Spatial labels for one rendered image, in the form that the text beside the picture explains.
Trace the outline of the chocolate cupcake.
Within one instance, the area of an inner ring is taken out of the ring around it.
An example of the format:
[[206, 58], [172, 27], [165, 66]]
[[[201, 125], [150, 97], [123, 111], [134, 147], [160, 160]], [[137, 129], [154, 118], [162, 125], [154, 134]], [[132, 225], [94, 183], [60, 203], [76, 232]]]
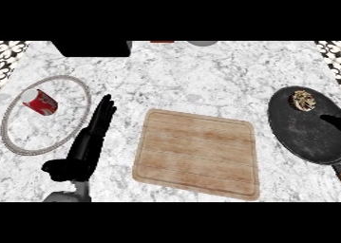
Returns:
[[317, 107], [317, 99], [306, 90], [297, 90], [290, 96], [290, 106], [302, 112], [309, 112]]

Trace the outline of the grey round object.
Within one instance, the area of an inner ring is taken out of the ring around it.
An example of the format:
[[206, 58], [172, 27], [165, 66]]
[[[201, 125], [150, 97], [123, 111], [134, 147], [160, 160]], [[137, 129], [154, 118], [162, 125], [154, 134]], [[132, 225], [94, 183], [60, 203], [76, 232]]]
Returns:
[[218, 43], [218, 41], [188, 41], [197, 47], [209, 47]]

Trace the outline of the marble plate with beaded rim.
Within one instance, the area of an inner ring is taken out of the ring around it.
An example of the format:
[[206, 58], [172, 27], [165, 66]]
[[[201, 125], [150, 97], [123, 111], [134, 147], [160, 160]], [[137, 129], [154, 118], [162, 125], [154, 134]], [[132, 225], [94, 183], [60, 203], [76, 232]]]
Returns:
[[[47, 102], [58, 104], [44, 114], [29, 107], [24, 94], [42, 91]], [[23, 156], [45, 154], [76, 137], [92, 108], [91, 87], [69, 75], [48, 77], [16, 95], [0, 120], [0, 139], [8, 149]]]

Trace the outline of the wooden cutting board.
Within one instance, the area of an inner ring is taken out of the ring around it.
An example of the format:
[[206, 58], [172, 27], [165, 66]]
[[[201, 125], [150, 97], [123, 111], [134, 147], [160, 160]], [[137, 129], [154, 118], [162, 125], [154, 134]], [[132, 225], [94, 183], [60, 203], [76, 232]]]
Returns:
[[140, 182], [256, 200], [261, 180], [252, 123], [150, 110], [132, 177]]

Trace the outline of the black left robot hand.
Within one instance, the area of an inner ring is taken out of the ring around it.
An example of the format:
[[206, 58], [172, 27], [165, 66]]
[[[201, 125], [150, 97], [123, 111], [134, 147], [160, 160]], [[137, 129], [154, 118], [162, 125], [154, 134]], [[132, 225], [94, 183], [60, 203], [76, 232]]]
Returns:
[[117, 107], [111, 95], [106, 95], [100, 101], [89, 125], [76, 136], [67, 157], [50, 160], [44, 164], [42, 170], [50, 173], [54, 181], [86, 181], [91, 178], [98, 167], [106, 133], [116, 111]]

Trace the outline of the red soda can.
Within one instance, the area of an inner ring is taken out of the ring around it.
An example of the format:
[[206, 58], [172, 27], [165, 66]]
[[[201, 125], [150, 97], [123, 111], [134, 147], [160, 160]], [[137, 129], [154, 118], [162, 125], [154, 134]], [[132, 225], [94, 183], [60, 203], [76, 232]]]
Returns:
[[23, 104], [44, 116], [51, 116], [58, 110], [58, 103], [41, 89], [29, 89], [21, 95]]

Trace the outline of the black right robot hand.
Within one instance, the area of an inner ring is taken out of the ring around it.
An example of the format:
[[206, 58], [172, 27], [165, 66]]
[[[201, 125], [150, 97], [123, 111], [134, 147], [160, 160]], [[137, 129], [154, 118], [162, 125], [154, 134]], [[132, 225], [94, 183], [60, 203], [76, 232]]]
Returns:
[[341, 118], [337, 118], [331, 115], [322, 115], [321, 119], [341, 131]]

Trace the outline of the dark grey frying pan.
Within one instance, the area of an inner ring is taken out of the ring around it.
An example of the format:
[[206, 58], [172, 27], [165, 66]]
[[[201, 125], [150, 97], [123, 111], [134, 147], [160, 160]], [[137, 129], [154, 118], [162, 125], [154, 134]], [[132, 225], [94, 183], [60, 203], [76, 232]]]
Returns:
[[[291, 96], [305, 90], [315, 98], [311, 111], [291, 106]], [[341, 131], [321, 119], [322, 115], [341, 118], [341, 108], [331, 98], [303, 86], [283, 87], [269, 102], [271, 130], [281, 144], [302, 159], [333, 167], [341, 181]]]

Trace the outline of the black appliance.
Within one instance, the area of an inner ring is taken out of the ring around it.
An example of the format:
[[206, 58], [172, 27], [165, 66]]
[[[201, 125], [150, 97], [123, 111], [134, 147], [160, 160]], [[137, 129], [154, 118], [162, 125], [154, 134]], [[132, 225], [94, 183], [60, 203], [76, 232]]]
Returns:
[[54, 41], [66, 57], [128, 57], [132, 41]]

